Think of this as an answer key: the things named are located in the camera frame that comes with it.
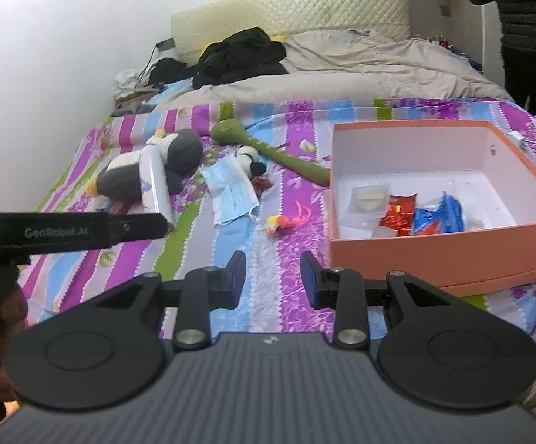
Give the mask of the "pink feather ring toy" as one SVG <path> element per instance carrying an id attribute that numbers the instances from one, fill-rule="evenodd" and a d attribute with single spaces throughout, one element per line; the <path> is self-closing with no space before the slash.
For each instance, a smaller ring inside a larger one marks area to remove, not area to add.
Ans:
<path id="1" fill-rule="evenodd" d="M 295 206 L 296 215 L 271 215 L 266 219 L 266 232 L 269 236 L 297 229 L 312 219 L 312 209 L 307 205 L 302 205 L 301 202 L 296 201 Z"/>

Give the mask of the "red foil snack packet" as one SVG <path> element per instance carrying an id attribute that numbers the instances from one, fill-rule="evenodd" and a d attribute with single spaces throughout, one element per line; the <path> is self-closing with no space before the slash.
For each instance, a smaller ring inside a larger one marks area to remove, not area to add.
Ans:
<path id="1" fill-rule="evenodd" d="M 379 221 L 379 226 L 394 229 L 398 236 L 410 236 L 417 195 L 389 195 L 386 214 Z"/>

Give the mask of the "blue face mask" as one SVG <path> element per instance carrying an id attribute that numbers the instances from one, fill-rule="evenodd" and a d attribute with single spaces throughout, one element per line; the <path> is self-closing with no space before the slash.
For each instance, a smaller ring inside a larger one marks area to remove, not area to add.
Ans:
<path id="1" fill-rule="evenodd" d="M 203 166 L 200 173 L 213 201 L 216 226 L 250 216 L 259 206 L 252 182 L 234 154 L 227 154 L 210 167 Z"/>

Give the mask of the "clear plastic snack bag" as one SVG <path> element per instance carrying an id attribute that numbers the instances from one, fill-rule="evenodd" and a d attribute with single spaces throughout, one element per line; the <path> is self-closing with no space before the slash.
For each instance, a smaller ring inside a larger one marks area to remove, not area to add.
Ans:
<path id="1" fill-rule="evenodd" d="M 388 202 L 388 185 L 356 186 L 350 196 L 349 212 L 374 213 L 386 209 Z"/>

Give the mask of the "blue snack packet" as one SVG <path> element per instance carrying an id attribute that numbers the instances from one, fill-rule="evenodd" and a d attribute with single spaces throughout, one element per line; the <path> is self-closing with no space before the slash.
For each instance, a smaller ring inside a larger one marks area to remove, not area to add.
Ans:
<path id="1" fill-rule="evenodd" d="M 465 219 L 459 200 L 445 192 L 437 205 L 415 208 L 413 236 L 434 236 L 465 231 Z"/>

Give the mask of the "small panda plush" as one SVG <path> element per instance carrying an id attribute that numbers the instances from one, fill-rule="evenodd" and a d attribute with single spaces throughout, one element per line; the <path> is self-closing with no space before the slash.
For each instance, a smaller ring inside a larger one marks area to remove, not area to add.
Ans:
<path id="1" fill-rule="evenodd" d="M 235 151 L 235 159 L 249 179 L 259 178 L 267 170 L 266 164 L 260 161 L 259 152 L 254 147 L 241 145 Z"/>

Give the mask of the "dark red patterned sachet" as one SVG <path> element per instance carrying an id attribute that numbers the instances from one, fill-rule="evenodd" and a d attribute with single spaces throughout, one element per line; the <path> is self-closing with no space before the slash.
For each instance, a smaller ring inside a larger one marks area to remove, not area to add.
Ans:
<path id="1" fill-rule="evenodd" d="M 266 176 L 256 176 L 252 179 L 252 186 L 256 195 L 261 196 L 265 191 L 272 188 L 274 185 L 272 181 Z"/>

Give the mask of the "white paper towel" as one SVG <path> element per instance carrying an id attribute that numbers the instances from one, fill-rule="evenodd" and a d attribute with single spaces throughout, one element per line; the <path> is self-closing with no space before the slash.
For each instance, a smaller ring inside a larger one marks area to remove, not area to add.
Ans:
<path id="1" fill-rule="evenodd" d="M 461 204 L 463 221 L 468 232 L 508 228 L 517 224 L 502 200 L 491 191 L 478 192 L 474 188 L 456 188 L 452 195 Z"/>

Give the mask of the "colourful striped bedsheet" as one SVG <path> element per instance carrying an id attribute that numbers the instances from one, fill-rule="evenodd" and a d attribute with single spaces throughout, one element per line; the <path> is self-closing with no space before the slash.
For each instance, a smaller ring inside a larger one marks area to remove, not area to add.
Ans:
<path id="1" fill-rule="evenodd" d="M 242 120 L 253 137 L 281 144 L 291 154 L 319 164 L 330 161 L 331 130 L 337 123 L 361 119 L 482 119 L 501 130 L 520 132 L 531 143 L 531 158 L 536 164 L 536 119 L 505 100 L 409 98 L 204 104 L 104 120 L 86 134 L 40 208 L 44 212 L 100 209 L 101 202 L 86 195 L 85 185 L 113 157 L 140 147 L 159 128 L 191 128 L 206 137 L 210 128 L 226 117 Z M 248 259 L 242 301 L 234 311 L 214 312 L 215 331 L 329 331 L 332 314 L 309 307 L 298 261 L 305 250 L 311 250 L 320 260 L 329 257 L 328 191 L 275 164 L 268 174 L 274 185 L 261 196 L 259 208 L 252 216 L 228 225 L 214 224 L 205 180 L 195 175 L 172 198 L 176 228 L 166 239 L 35 258 L 21 275 L 29 301 L 29 322 L 46 320 L 146 270 L 175 279 L 203 263 L 221 266 L 234 250 L 242 250 Z M 312 219 L 297 229 L 269 236 L 266 219 L 271 215 L 296 215 L 296 201 L 312 209 Z"/>

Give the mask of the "orange cardboard box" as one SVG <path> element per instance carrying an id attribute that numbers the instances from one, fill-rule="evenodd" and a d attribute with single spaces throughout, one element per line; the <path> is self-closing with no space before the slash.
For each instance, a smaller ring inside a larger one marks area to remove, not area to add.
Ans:
<path id="1" fill-rule="evenodd" d="M 536 281 L 531 143 L 485 120 L 337 124 L 329 246 L 333 267 L 457 296 Z"/>

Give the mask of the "grey white penguin plush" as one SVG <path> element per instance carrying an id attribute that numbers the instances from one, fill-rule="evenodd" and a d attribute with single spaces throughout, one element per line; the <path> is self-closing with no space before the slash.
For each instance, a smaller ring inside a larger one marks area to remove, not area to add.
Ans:
<path id="1" fill-rule="evenodd" d="M 158 191 L 164 198 L 182 191 L 183 180 L 199 167 L 203 143 L 191 130 L 158 129 L 140 149 L 119 154 L 85 185 L 91 198 L 140 202 Z"/>

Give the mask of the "green plush massage stick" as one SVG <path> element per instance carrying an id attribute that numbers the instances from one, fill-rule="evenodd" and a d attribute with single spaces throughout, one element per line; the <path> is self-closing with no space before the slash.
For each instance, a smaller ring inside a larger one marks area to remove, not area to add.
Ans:
<path id="1" fill-rule="evenodd" d="M 218 144 L 239 144 L 255 148 L 259 154 L 265 155 L 271 161 L 283 167 L 295 171 L 302 178 L 327 188 L 330 185 L 330 171 L 328 168 L 315 164 L 312 161 L 304 161 L 300 157 L 288 154 L 273 145 L 251 137 L 241 121 L 235 118 L 224 119 L 216 123 L 210 129 L 210 137 Z"/>

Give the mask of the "beige duvet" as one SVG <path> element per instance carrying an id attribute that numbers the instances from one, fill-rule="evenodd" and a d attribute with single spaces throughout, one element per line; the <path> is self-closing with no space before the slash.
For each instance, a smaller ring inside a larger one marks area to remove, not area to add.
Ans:
<path id="1" fill-rule="evenodd" d="M 510 99 L 506 89 L 451 51 L 421 38 L 394 41 L 370 31 L 312 30 L 284 42 L 282 75 L 172 90 L 156 108 L 310 99 Z"/>

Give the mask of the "black clothes pile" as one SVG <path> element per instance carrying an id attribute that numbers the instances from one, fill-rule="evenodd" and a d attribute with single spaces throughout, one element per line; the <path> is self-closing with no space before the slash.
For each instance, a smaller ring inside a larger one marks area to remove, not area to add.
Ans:
<path id="1" fill-rule="evenodd" d="M 224 85 L 258 76 L 282 75 L 286 57 L 283 43 L 273 41 L 259 27 L 245 29 L 210 44 L 198 62 L 187 66 L 173 58 L 162 58 L 148 75 L 148 84 L 161 86 L 192 79 L 194 89 Z"/>

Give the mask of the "cream quilted headboard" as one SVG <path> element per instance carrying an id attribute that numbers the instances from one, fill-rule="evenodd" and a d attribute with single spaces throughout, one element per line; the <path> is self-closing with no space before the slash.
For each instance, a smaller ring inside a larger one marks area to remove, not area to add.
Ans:
<path id="1" fill-rule="evenodd" d="M 402 40 L 411 33 L 408 0 L 219 0 L 172 14 L 176 53 L 188 64 L 214 42 L 249 28 L 270 36 L 315 29 L 372 29 Z"/>

